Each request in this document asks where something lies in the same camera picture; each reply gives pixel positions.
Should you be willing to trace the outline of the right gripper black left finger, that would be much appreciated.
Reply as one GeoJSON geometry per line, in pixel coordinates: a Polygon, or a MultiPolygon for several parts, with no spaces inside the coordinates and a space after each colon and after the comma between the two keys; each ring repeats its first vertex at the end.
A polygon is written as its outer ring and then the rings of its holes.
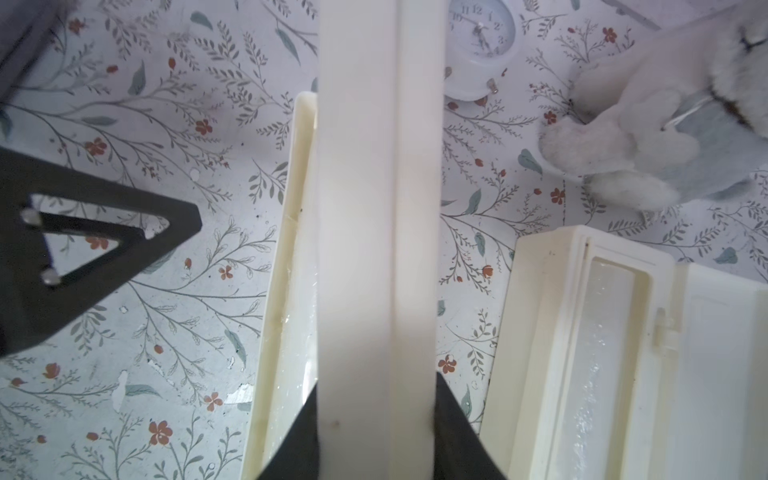
{"type": "Polygon", "coordinates": [[[258,480],[317,480],[319,467],[317,387],[314,387],[258,480]]]}

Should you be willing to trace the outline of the cream dispenser lid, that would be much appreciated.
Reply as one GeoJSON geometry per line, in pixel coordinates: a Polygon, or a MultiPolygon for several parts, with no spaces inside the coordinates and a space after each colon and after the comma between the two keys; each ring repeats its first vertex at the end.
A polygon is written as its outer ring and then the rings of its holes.
{"type": "Polygon", "coordinates": [[[434,468],[444,1],[324,1],[317,123],[323,479],[434,468]]]}

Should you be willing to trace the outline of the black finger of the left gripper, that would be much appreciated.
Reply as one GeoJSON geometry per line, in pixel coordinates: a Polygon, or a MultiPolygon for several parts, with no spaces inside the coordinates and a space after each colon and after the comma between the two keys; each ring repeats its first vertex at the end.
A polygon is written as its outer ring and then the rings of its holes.
{"type": "Polygon", "coordinates": [[[2,355],[49,340],[201,227],[192,203],[2,150],[2,355]]]}

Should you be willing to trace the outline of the cream dispenser base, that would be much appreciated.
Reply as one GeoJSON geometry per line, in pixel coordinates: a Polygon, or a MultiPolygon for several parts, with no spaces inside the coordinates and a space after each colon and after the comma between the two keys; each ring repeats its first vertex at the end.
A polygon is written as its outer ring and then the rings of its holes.
{"type": "Polygon", "coordinates": [[[585,226],[521,238],[480,438],[550,479],[590,265],[635,274],[606,479],[767,475],[767,287],[585,226]]]}

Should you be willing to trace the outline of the plastic wrap roll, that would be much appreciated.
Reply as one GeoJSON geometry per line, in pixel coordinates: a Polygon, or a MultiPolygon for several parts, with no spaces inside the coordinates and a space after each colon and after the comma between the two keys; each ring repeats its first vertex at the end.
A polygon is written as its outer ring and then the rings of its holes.
{"type": "Polygon", "coordinates": [[[590,265],[550,479],[606,479],[635,274],[590,265]]]}

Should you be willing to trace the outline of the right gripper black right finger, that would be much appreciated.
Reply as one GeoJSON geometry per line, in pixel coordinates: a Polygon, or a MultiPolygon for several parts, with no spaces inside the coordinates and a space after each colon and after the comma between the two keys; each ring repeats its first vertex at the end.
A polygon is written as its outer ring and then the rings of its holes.
{"type": "Polygon", "coordinates": [[[436,373],[434,480],[505,480],[440,372],[436,373]]]}

